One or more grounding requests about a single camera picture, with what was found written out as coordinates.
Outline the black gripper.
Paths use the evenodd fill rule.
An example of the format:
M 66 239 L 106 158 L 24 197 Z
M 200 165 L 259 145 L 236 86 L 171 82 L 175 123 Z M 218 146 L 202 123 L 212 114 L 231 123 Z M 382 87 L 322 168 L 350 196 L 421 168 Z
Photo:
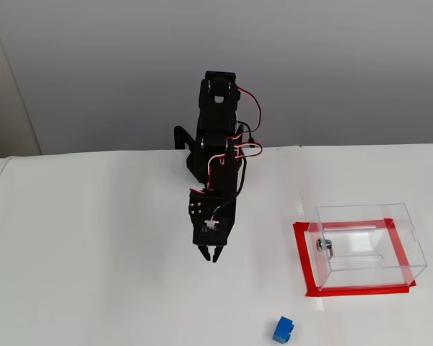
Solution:
M 236 199 L 217 195 L 214 192 L 191 190 L 189 195 L 188 213 L 195 231 L 204 226 L 211 230 L 221 229 L 230 234 L 235 224 Z M 205 260 L 216 263 L 224 246 L 215 246 L 211 258 L 207 245 L 198 245 L 198 250 Z

